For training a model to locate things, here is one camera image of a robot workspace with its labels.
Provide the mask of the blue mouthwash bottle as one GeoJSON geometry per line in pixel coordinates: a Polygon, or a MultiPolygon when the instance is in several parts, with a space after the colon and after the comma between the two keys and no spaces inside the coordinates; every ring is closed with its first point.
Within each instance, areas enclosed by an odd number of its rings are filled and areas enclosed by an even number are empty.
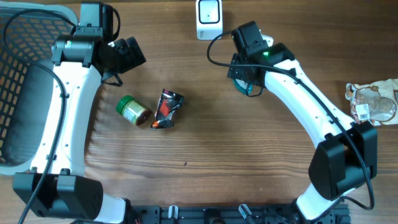
{"type": "Polygon", "coordinates": [[[252,85],[238,79],[233,79],[235,87],[244,95],[250,95],[252,92],[252,85]]]}

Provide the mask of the green lid jar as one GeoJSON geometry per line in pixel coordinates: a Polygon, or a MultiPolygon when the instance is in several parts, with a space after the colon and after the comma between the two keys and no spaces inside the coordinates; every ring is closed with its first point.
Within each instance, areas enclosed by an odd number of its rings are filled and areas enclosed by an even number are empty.
{"type": "Polygon", "coordinates": [[[130,123],[139,126],[152,114],[144,104],[130,95],[122,97],[116,105],[116,111],[130,123]]]}

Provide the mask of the hex wrench set packet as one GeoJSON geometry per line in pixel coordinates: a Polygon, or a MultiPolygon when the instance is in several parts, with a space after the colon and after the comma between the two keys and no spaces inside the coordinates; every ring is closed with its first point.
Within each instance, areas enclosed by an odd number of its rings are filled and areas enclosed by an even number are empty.
{"type": "Polygon", "coordinates": [[[184,96],[163,89],[159,98],[155,121],[151,124],[151,129],[163,129],[174,127],[173,115],[183,104],[184,96]]]}

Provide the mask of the cookie snack pouch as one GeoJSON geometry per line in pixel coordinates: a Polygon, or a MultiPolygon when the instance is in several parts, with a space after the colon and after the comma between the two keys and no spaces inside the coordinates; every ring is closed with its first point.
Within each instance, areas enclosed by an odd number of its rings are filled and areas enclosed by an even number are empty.
{"type": "Polygon", "coordinates": [[[348,83],[345,98],[357,123],[373,126],[397,124],[397,79],[359,85],[348,83]]]}

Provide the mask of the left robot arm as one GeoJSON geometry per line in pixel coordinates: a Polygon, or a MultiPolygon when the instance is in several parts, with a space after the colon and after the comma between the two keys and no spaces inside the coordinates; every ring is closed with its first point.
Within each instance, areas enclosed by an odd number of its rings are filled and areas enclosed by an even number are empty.
{"type": "Polygon", "coordinates": [[[100,85],[146,58],[134,38],[120,39],[112,6],[84,2],[78,24],[52,48],[52,99],[42,140],[28,172],[14,175],[13,189],[25,211],[39,217],[87,223],[127,223],[128,200],[104,193],[85,177],[84,150],[91,107],[100,85]]]}

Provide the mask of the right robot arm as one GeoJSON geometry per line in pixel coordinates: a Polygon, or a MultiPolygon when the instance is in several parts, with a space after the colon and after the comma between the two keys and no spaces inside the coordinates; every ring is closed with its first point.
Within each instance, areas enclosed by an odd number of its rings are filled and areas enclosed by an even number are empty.
{"type": "Polygon", "coordinates": [[[237,52],[228,78],[248,97],[253,89],[275,94],[304,127],[315,153],[308,167],[310,185],[292,203],[289,221],[317,223],[336,213],[345,200],[371,210],[371,179],[377,174],[377,131],[356,123],[310,81],[295,55],[261,34],[254,21],[228,33],[237,52]]]}

